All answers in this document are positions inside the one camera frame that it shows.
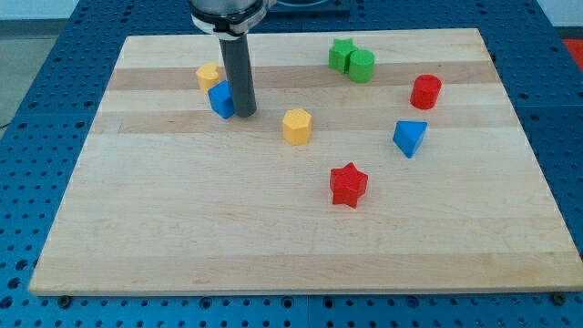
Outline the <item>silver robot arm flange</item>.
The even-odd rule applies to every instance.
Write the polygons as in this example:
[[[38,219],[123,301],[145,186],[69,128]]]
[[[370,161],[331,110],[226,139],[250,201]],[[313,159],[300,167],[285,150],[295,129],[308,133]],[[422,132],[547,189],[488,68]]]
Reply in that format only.
[[[233,40],[246,35],[276,0],[189,0],[193,24],[202,32]]]

